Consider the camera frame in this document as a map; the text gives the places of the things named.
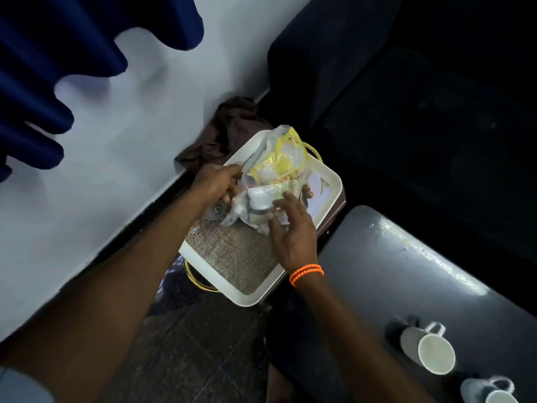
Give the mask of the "person's left forearm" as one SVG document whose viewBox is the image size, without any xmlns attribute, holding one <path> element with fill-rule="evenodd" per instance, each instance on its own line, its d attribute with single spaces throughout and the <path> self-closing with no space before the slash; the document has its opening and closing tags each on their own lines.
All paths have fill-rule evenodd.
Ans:
<svg viewBox="0 0 537 403">
<path fill-rule="evenodd" d="M 120 367 L 166 270 L 208 208 L 189 191 L 181 196 L 0 346 L 0 366 L 36 380 L 58 403 L 92 403 Z"/>
</svg>

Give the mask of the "person's right forearm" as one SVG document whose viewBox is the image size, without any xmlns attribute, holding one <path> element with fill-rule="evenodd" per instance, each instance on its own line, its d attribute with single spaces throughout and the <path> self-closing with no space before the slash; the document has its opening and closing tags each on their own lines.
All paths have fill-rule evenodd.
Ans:
<svg viewBox="0 0 537 403">
<path fill-rule="evenodd" d="M 301 391 L 336 403 L 435 403 L 332 290 L 324 275 L 292 277 L 296 291 L 271 314 L 266 403 Z"/>
</svg>

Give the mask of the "white mug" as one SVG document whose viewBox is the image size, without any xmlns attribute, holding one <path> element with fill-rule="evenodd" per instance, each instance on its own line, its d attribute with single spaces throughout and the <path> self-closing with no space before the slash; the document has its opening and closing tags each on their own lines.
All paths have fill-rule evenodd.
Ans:
<svg viewBox="0 0 537 403">
<path fill-rule="evenodd" d="M 400 335 L 399 344 L 406 357 L 434 375 L 444 376 L 453 371 L 456 355 L 451 343 L 444 338 L 446 327 L 431 322 L 425 328 L 409 326 Z"/>
<path fill-rule="evenodd" d="M 519 403 L 514 390 L 512 380 L 504 376 L 468 378 L 459 387 L 464 403 Z"/>
</svg>

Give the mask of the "dark sofa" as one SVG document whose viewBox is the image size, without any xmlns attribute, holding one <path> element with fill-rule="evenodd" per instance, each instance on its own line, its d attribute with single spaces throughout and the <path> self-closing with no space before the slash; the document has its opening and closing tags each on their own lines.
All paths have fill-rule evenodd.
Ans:
<svg viewBox="0 0 537 403">
<path fill-rule="evenodd" d="M 267 64 L 348 173 L 537 264 L 537 0 L 311 0 Z"/>
</svg>

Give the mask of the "blue curtain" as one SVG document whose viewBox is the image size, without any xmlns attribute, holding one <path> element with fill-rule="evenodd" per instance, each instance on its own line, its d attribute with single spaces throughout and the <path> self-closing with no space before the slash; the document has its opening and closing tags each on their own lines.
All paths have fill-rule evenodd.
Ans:
<svg viewBox="0 0 537 403">
<path fill-rule="evenodd" d="M 41 170 L 59 165 L 63 147 L 36 129 L 58 135 L 74 124 L 56 84 L 126 71 L 115 38 L 135 27 L 181 51 L 205 32 L 194 0 L 0 0 L 0 183 L 12 173 L 8 157 Z"/>
</svg>

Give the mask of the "grey shirt sleeve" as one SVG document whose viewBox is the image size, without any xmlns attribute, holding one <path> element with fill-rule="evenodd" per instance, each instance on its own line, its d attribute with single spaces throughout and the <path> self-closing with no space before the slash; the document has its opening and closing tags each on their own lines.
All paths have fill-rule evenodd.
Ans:
<svg viewBox="0 0 537 403">
<path fill-rule="evenodd" d="M 56 399 L 36 380 L 0 366 L 0 403 L 56 403 Z"/>
</svg>

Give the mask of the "person's right hand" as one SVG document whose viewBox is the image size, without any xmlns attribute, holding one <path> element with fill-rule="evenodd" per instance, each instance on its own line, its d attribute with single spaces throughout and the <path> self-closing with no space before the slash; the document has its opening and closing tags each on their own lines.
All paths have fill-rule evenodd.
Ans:
<svg viewBox="0 0 537 403">
<path fill-rule="evenodd" d="M 285 212 L 288 225 L 288 252 L 274 252 L 281 267 L 289 274 L 292 285 L 307 273 L 322 273 L 317 258 L 317 231 L 312 217 L 292 191 L 286 191 L 274 206 Z"/>
</svg>

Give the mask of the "brown burlap mat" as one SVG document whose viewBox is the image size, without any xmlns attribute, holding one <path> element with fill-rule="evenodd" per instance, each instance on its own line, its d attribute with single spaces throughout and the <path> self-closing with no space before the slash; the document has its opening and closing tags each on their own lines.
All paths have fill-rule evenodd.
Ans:
<svg viewBox="0 0 537 403">
<path fill-rule="evenodd" d="M 243 307 L 257 304 L 284 274 L 269 237 L 239 220 L 223 227 L 201 219 L 179 252 L 206 281 Z"/>
</svg>

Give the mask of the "person's left hand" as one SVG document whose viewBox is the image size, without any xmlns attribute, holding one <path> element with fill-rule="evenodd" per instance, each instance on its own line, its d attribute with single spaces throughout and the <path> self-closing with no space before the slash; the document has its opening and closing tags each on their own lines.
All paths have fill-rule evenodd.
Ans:
<svg viewBox="0 0 537 403">
<path fill-rule="evenodd" d="M 205 164 L 197 173 L 189 192 L 202 205 L 208 207 L 222 200 L 229 183 L 224 167 L 225 165 Z"/>
</svg>

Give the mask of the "round shiny lid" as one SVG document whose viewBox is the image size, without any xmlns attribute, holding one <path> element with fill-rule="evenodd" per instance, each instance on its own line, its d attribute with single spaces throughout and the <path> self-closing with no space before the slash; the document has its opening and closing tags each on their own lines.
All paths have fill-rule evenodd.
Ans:
<svg viewBox="0 0 537 403">
<path fill-rule="evenodd" d="M 230 212 L 231 205 L 223 200 L 213 203 L 205 212 L 203 219 L 206 222 L 221 222 Z"/>
</svg>

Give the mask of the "dark brown cloth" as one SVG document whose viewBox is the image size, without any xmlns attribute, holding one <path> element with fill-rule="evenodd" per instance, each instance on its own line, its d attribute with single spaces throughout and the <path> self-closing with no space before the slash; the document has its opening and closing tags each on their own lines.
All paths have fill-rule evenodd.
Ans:
<svg viewBox="0 0 537 403">
<path fill-rule="evenodd" d="M 221 103 L 196 141 L 174 159 L 186 171 L 197 173 L 205 164 L 223 165 L 253 135 L 272 125 L 250 98 L 235 96 Z"/>
</svg>

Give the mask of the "clear and yellow plastic bag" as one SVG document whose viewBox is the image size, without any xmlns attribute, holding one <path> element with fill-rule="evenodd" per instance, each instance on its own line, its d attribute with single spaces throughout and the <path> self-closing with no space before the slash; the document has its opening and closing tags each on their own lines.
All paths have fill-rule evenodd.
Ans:
<svg viewBox="0 0 537 403">
<path fill-rule="evenodd" d="M 288 191 L 302 196 L 309 171 L 309 155 L 296 130 L 287 125 L 269 130 L 243 164 L 238 195 L 221 226 L 230 227 L 240 220 L 268 235 L 269 216 L 281 219 L 274 202 Z"/>
</svg>

